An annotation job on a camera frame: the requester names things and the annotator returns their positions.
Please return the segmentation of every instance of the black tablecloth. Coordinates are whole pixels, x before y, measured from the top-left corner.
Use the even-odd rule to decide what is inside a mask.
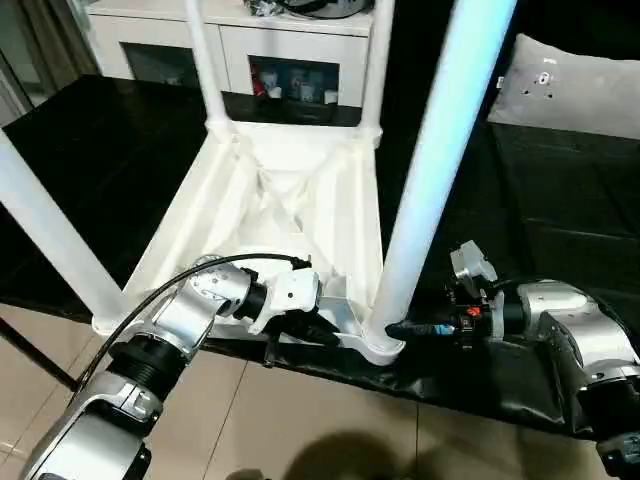
[[[265,119],[252,97],[225,101],[236,119]],[[357,116],[343,109],[330,120],[351,125]],[[6,132],[123,286],[195,158],[204,118],[198,91],[84,77]],[[418,124],[384,126],[376,158],[386,245]],[[418,285],[416,314],[428,312],[425,293],[450,279],[450,249],[474,239],[503,278],[544,275],[586,285],[638,332],[639,157],[636,141],[479,121]],[[88,322],[87,309],[4,209],[0,228],[0,301]],[[217,340],[207,348],[256,361],[264,355],[254,342]],[[385,368],[354,351],[282,346],[276,364],[543,430],[590,434],[544,345],[501,342],[469,353],[423,343]]]

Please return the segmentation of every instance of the beige floor tile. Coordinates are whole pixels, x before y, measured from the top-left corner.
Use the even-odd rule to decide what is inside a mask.
[[[24,459],[9,455],[0,466],[0,478],[2,480],[18,480],[22,467],[24,467]]]
[[[415,458],[413,402],[249,364],[206,480],[259,469],[273,480],[360,480]]]
[[[420,406],[418,480],[604,480],[594,444]]]
[[[147,440],[145,480],[201,480],[246,362],[199,353],[180,377]]]
[[[68,368],[89,341],[91,328],[69,320],[0,305],[0,315],[20,333]],[[10,452],[56,382],[0,339],[0,450]]]
[[[102,345],[103,340],[94,335],[89,343],[82,350],[80,356],[73,362],[73,365],[69,369],[70,374],[73,377],[78,377],[84,368],[89,364],[95,353]],[[12,455],[27,458],[31,453],[33,447],[36,446],[38,441],[44,436],[45,433],[53,426],[55,421],[62,415],[67,404],[71,400],[71,392],[62,385],[56,385],[55,390],[51,396],[44,403],[42,408],[38,411],[33,421],[29,424],[29,427],[24,432],[20,440],[17,442],[15,448],[11,452]]]

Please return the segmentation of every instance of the robot end effector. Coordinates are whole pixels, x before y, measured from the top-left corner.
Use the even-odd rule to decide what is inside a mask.
[[[602,299],[547,279],[498,281],[474,242],[451,253],[456,281],[432,318],[387,332],[401,340],[448,335],[463,349],[485,339],[520,337],[553,345],[571,372],[607,473],[640,478],[640,362],[625,327]]]

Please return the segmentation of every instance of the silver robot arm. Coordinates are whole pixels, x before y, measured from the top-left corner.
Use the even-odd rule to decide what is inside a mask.
[[[107,369],[77,392],[34,449],[22,478],[143,478],[151,462],[144,439],[216,316],[248,317],[259,333],[271,318],[317,307],[320,282],[309,268],[285,272],[269,285],[256,280],[254,272],[227,263],[187,278],[160,298],[131,327],[129,339],[111,348]]]
[[[476,305],[459,325],[496,340],[551,342],[571,369],[576,396],[610,476],[640,478],[640,361],[621,319],[604,301],[564,282],[497,282],[473,242],[452,253],[456,277]]]

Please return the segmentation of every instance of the white pillow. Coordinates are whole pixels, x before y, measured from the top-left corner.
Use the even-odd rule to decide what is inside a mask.
[[[640,62],[573,55],[520,34],[489,120],[640,139]]]

